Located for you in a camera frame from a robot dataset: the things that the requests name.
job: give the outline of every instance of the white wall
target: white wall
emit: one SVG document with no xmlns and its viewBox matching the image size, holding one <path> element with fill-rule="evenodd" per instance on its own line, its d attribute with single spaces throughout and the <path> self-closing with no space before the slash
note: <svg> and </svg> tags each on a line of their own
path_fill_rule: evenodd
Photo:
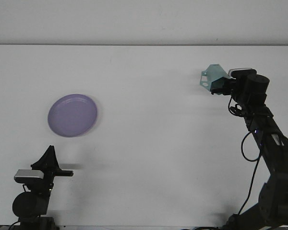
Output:
<svg viewBox="0 0 288 230">
<path fill-rule="evenodd" d="M 0 43 L 288 44 L 288 0 L 0 0 Z"/>
</svg>

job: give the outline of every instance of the white table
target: white table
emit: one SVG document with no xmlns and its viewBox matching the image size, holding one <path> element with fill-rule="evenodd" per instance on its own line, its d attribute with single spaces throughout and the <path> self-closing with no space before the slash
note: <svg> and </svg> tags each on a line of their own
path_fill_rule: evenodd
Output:
<svg viewBox="0 0 288 230">
<path fill-rule="evenodd" d="M 254 164 L 240 154 L 244 121 L 228 96 L 199 86 L 209 64 L 252 67 L 271 82 L 267 105 L 288 136 L 288 46 L 0 46 L 0 224 L 12 223 L 13 181 L 54 145 L 72 178 L 56 178 L 59 225 L 219 226 L 246 198 Z M 86 135 L 48 127 L 70 93 L 99 108 Z M 245 151 L 258 153 L 252 138 Z M 261 162 L 246 208 L 268 178 Z"/>
</svg>

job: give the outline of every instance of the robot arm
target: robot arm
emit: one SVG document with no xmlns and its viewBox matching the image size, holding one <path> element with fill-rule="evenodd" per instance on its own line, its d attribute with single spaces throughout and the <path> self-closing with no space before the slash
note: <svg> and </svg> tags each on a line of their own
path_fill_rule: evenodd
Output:
<svg viewBox="0 0 288 230">
<path fill-rule="evenodd" d="M 200 84 L 212 94 L 231 95 L 237 104 L 228 105 L 229 111 L 244 118 L 270 171 L 258 203 L 242 214 L 231 216 L 222 229 L 260 230 L 288 225 L 288 138 L 264 104 L 269 79 L 254 69 L 233 69 L 227 75 L 217 64 L 202 72 Z"/>
</svg>

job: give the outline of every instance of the purple plate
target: purple plate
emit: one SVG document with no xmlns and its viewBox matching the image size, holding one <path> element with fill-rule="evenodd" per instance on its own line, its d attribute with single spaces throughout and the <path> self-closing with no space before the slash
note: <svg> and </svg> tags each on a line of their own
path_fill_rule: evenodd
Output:
<svg viewBox="0 0 288 230">
<path fill-rule="evenodd" d="M 95 102 L 83 94 L 70 94 L 58 99 L 49 110 L 48 124 L 63 137 L 76 137 L 87 132 L 97 118 Z"/>
</svg>

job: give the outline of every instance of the black cable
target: black cable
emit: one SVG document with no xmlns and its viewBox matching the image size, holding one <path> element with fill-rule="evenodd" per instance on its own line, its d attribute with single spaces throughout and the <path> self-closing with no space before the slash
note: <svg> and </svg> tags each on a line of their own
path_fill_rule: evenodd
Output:
<svg viewBox="0 0 288 230">
<path fill-rule="evenodd" d="M 253 172 L 253 175 L 252 175 L 251 185 L 250 185 L 250 188 L 249 188 L 248 196 L 247 196 L 246 200 L 244 201 L 242 207 L 240 208 L 240 210 L 239 210 L 239 212 L 238 212 L 238 215 L 240 215 L 241 211 L 243 210 L 244 206 L 246 205 L 246 203 L 248 202 L 248 200 L 249 200 L 249 198 L 250 198 L 250 196 L 251 196 L 251 191 L 252 191 L 252 187 L 253 187 L 253 182 L 254 182 L 254 178 L 255 178 L 255 174 L 256 174 L 256 170 L 257 170 L 258 164 L 259 164 L 260 157 L 261 157 L 261 152 L 259 153 L 259 156 L 258 156 L 258 158 L 257 158 L 256 165 L 255 165 L 255 168 L 254 168 L 254 172 Z"/>
<path fill-rule="evenodd" d="M 11 225 L 9 226 L 9 229 L 8 229 L 8 230 L 11 230 L 12 227 L 13 227 L 15 224 L 17 224 L 17 223 L 20 223 L 20 221 L 16 221 L 15 223 L 11 224 Z"/>
<path fill-rule="evenodd" d="M 242 139 L 242 142 L 241 142 L 241 153 L 242 153 L 242 156 L 243 156 L 247 161 L 249 161 L 249 162 L 255 162 L 255 161 L 257 161 L 258 158 L 260 157 L 260 156 L 258 156 L 258 158 L 254 159 L 254 160 L 248 159 L 248 158 L 245 156 L 244 151 L 243 151 L 243 144 L 244 144 L 245 139 L 249 136 L 249 134 L 251 134 L 251 133 L 253 133 L 253 132 L 255 132 L 255 130 L 248 132 L 247 135 L 245 135 L 245 137 Z"/>
<path fill-rule="evenodd" d="M 192 230 L 220 230 L 218 227 L 198 227 Z"/>
<path fill-rule="evenodd" d="M 238 117 L 244 117 L 242 114 L 241 114 L 241 110 L 238 109 L 238 104 L 235 105 L 235 107 L 231 107 L 230 106 L 230 103 L 231 103 L 231 100 L 232 100 L 232 94 L 231 94 L 231 97 L 230 97 L 230 100 L 229 100 L 229 103 L 228 103 L 228 111 L 234 115 L 234 116 L 238 116 Z"/>
</svg>

